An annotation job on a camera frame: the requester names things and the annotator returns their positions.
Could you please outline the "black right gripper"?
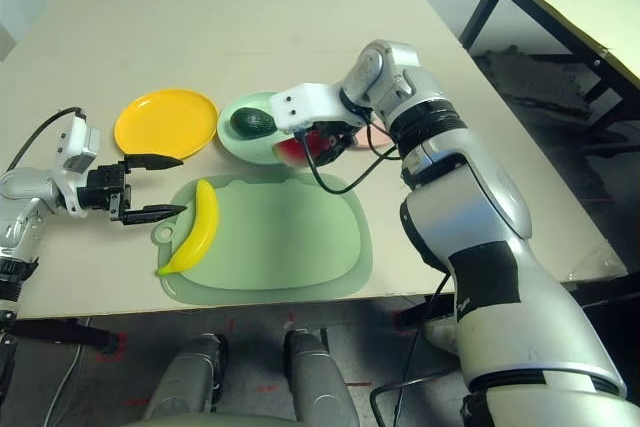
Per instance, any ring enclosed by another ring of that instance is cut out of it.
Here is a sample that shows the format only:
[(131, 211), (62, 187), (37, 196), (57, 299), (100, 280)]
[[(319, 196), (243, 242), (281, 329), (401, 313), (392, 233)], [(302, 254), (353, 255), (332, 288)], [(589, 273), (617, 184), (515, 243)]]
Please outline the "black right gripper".
[(315, 166), (334, 162), (345, 149), (354, 145), (354, 127), (345, 122), (321, 122), (319, 135), (327, 149), (311, 152), (310, 156)]

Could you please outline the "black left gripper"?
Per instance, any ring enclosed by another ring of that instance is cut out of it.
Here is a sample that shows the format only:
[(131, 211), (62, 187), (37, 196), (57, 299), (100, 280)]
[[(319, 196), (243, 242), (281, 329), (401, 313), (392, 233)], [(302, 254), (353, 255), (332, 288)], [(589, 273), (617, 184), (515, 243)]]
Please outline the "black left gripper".
[(83, 209), (103, 210), (112, 221), (123, 225), (139, 225), (160, 222), (184, 212), (184, 205), (156, 204), (142, 209), (131, 207), (131, 186), (126, 183), (126, 175), (131, 169), (166, 170), (182, 166), (183, 161), (160, 154), (125, 154), (123, 161), (101, 165), (87, 174), (86, 185), (77, 189), (80, 206)]

